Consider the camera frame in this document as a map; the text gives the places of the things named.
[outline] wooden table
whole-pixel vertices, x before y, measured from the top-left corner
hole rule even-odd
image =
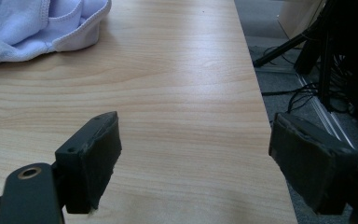
[[[67,223],[296,223],[234,1],[116,0],[97,45],[0,64],[0,195],[114,110],[115,173]]]

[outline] floor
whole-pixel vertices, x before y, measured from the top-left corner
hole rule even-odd
[[[277,47],[288,40],[285,32],[278,23],[283,1],[280,0],[235,0],[241,20],[242,30],[255,60],[261,57],[268,48]],[[256,68],[257,80],[262,92],[290,91],[300,88],[299,77],[293,69],[292,62],[296,61],[299,49],[292,49],[260,68]],[[273,120],[276,112],[287,110],[290,95],[263,97],[268,112],[268,118]],[[324,128],[324,125],[314,109],[314,101],[303,103],[304,106],[294,111],[312,123]],[[353,147],[358,149],[358,118],[348,114],[335,114],[344,133],[350,139]],[[295,208],[297,221],[303,223],[349,223],[351,208],[346,207],[341,216],[317,216],[309,209],[290,185],[288,185],[292,202]]]

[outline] black cable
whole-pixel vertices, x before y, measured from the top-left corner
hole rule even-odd
[[[281,56],[282,56],[282,58],[283,58],[285,61],[289,62],[290,64],[295,64],[295,63],[290,62],[287,58],[285,58],[285,57],[284,57],[284,53],[283,53]]]
[[[267,54],[267,52],[270,50],[270,49],[276,49],[277,47],[270,47],[270,48],[267,48],[266,50],[264,50],[263,52],[263,56],[265,56]]]
[[[298,107],[292,108],[291,111],[297,110],[297,109],[303,107],[304,105],[306,105],[307,102],[308,102],[309,100],[311,100],[311,99],[315,96],[315,94],[306,95],[306,96],[308,96],[309,98],[308,98],[302,105],[299,105]]]
[[[274,96],[274,95],[285,95],[289,93],[296,93],[297,91],[303,91],[303,90],[317,90],[316,87],[313,87],[314,85],[317,85],[317,82],[312,82],[310,84],[307,84],[301,88],[292,90],[292,91],[264,91],[261,92],[262,96]]]

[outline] white fabric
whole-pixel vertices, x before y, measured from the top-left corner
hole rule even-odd
[[[97,43],[111,0],[0,0],[0,62]]]

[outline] wire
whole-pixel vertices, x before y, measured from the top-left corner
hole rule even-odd
[[[295,63],[290,62],[287,58],[285,58],[285,57],[284,57],[284,53],[283,53],[281,56],[282,56],[282,58],[283,58],[285,61],[289,62],[290,64],[295,64]]]
[[[267,48],[266,50],[264,50],[263,52],[263,56],[265,56],[267,54],[267,52],[271,49],[276,49],[277,47],[270,47],[270,48]]]

